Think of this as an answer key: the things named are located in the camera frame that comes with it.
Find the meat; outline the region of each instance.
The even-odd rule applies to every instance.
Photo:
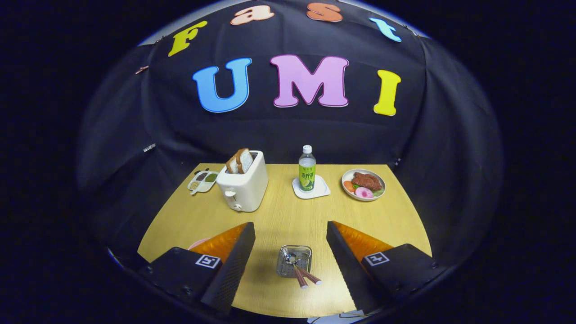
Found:
[[[359,172],[355,172],[354,179],[352,179],[352,183],[364,188],[368,188],[372,191],[378,191],[382,189],[380,181],[378,181],[378,179],[371,174],[362,174]]]

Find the chopsticks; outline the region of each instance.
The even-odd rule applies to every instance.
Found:
[[[304,277],[310,279],[311,282],[313,282],[317,285],[322,284],[322,280],[309,274],[306,270],[302,269],[301,267],[297,266],[296,264],[293,264],[293,266],[294,266],[294,270],[295,270],[294,272],[296,272],[296,279],[298,279],[298,283],[300,284],[300,288],[302,288],[302,289],[308,288],[308,285],[306,284]]]

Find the pink radish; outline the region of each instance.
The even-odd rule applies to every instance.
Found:
[[[372,193],[372,191],[364,187],[356,188],[354,194],[362,198],[374,198],[374,194]]]

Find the orange letter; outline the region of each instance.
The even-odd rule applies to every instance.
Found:
[[[314,2],[308,5],[308,10],[306,14],[310,19],[338,22],[342,21],[342,15],[339,14],[340,8],[335,5],[329,5],[326,3]]]
[[[398,74],[378,70],[378,76],[382,79],[380,87],[380,99],[374,106],[374,112],[380,115],[394,116],[396,115],[396,108],[394,107],[394,100],[396,99],[396,87],[400,83]]]
[[[168,56],[172,56],[182,50],[185,50],[190,46],[187,40],[192,40],[196,35],[198,35],[198,28],[202,28],[208,24],[207,21],[202,21],[190,28],[186,28],[185,30],[177,33],[174,35],[174,45],[172,45],[172,51],[168,53]]]
[[[254,6],[240,10],[234,16],[237,17],[232,19],[230,23],[232,25],[241,25],[252,20],[266,20],[274,16],[274,13],[270,12],[269,6]]]

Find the bottle label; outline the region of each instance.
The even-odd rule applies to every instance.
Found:
[[[300,165],[298,168],[300,172],[300,190],[312,191],[314,189],[314,176],[316,175],[316,165],[311,167],[303,167]]]

